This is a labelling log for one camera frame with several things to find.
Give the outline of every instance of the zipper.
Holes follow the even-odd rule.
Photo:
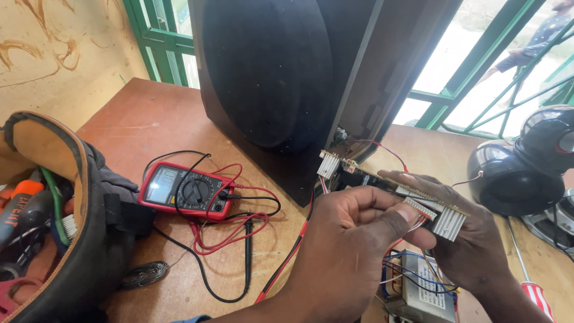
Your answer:
[[[30,298],[28,298],[28,300],[26,300],[26,302],[24,302],[24,304],[20,305],[15,311],[13,311],[11,315],[6,317],[2,321],[2,323],[7,323],[10,320],[12,320],[14,317],[16,317],[18,314],[22,313],[22,311],[24,311],[28,307],[28,305],[30,305],[33,301],[35,301],[36,298],[44,290],[46,290],[48,285],[50,285],[50,283],[54,280],[56,275],[62,269],[64,263],[68,260],[68,257],[70,255],[70,253],[72,253],[72,250],[76,246],[77,242],[80,240],[80,236],[82,235],[82,232],[84,230],[84,224],[86,223],[86,218],[87,218],[87,214],[88,214],[87,213],[88,207],[86,205],[87,198],[88,198],[88,182],[86,180],[88,178],[88,159],[86,156],[86,150],[84,149],[84,145],[79,140],[76,133],[71,131],[68,127],[63,125],[60,121],[55,120],[55,119],[48,117],[46,115],[31,112],[31,111],[18,111],[15,113],[22,113],[22,112],[28,113],[28,114],[33,114],[35,116],[46,119],[47,121],[50,121],[54,125],[58,126],[60,129],[64,130],[66,133],[68,133],[70,135],[70,137],[72,137],[74,139],[74,141],[76,142],[78,149],[80,151],[80,159],[82,160],[82,174],[80,175],[80,181],[82,183],[82,207],[80,208],[80,223],[77,224],[78,235],[74,238],[74,240],[72,241],[72,244],[68,247],[68,250],[66,251],[66,253],[62,257],[62,259],[60,259],[60,262],[58,263],[58,266],[56,266],[56,269],[54,269],[54,271],[52,272],[52,274],[50,275],[48,280],[46,280],[46,282],[40,287],[40,289],[38,289],[38,291],[36,291]]]

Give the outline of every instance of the person's hand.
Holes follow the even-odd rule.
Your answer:
[[[447,205],[455,205],[470,215],[454,242],[434,236],[427,230],[418,232],[415,237],[416,240],[422,239],[424,244],[436,244],[433,254],[437,264],[454,284],[473,294],[480,294],[496,288],[498,282],[514,281],[500,232],[486,208],[465,199],[434,177],[399,171],[380,171],[378,175],[426,193]],[[412,239],[409,234],[405,236],[405,239],[408,238]]]
[[[418,219],[402,200],[372,186],[319,197],[289,279],[273,298],[304,321],[359,318],[380,286],[385,253]]]
[[[511,55],[520,55],[523,52],[524,52],[524,50],[522,48],[511,49],[508,51],[508,53]]]

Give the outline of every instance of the workbench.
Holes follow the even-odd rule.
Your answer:
[[[205,116],[199,90],[149,80],[132,79],[116,96],[78,130],[78,135],[97,147],[106,157],[107,165],[115,172],[141,184],[144,166],[154,157],[193,149],[210,153],[197,169],[215,171],[232,163],[241,163],[241,184],[261,186],[275,192],[281,201],[281,212],[271,218],[267,227],[253,238],[253,273],[251,287],[238,303],[221,303],[209,295],[203,285],[195,258],[184,255],[160,282],[112,295],[104,307],[112,323],[171,322],[192,318],[199,314],[213,317],[251,305],[263,286],[289,252],[305,220],[306,208],[297,206],[247,156],[245,156]],[[466,180],[467,159],[483,139],[443,133],[407,126],[392,125],[383,144],[398,152],[413,173],[432,175],[445,184]],[[173,163],[191,166],[200,156],[184,153],[169,157]],[[372,171],[400,170],[399,161],[379,149],[364,166]],[[223,175],[234,175],[230,168]],[[565,176],[567,187],[574,186],[574,174]],[[470,197],[468,186],[456,188]],[[259,196],[251,190],[240,190],[245,196]],[[271,201],[236,203],[232,212],[270,212]],[[511,237],[502,218],[496,217],[501,230],[512,272],[523,281],[523,273]],[[178,241],[190,244],[192,232],[182,218],[159,214],[156,225]],[[237,224],[221,224],[203,229],[206,244],[218,243]],[[574,264],[532,235],[518,220],[513,219],[522,256],[532,280],[544,289],[554,316],[559,323],[571,320],[574,304]],[[409,247],[406,243],[399,248]],[[183,250],[155,232],[137,241],[132,264],[163,260],[174,263]],[[211,288],[221,297],[235,298],[243,291],[245,244],[231,244],[213,255],[202,256]],[[275,294],[285,283],[290,265],[280,276],[269,295]],[[383,322],[385,311],[376,298],[363,316],[363,322]],[[466,292],[460,295],[460,322],[490,322],[478,302]]]

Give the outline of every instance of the tool bag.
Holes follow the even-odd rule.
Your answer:
[[[70,180],[78,229],[38,292],[2,323],[78,322],[120,285],[134,240],[150,234],[155,211],[135,204],[138,186],[112,172],[102,153],[48,116],[14,113],[0,138],[0,184],[18,183],[38,166]]]

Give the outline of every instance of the digital multimeter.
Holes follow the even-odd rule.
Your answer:
[[[223,185],[230,183],[231,178],[198,170],[192,170],[184,178],[188,170],[189,168],[166,161],[156,163],[143,183],[138,203],[169,213],[177,213],[177,203],[177,207],[186,216],[205,217],[205,211],[214,194]],[[180,182],[176,201],[176,190]],[[223,191],[233,194],[234,188],[227,187]],[[230,206],[230,199],[215,197],[209,210],[209,220],[225,220]]]

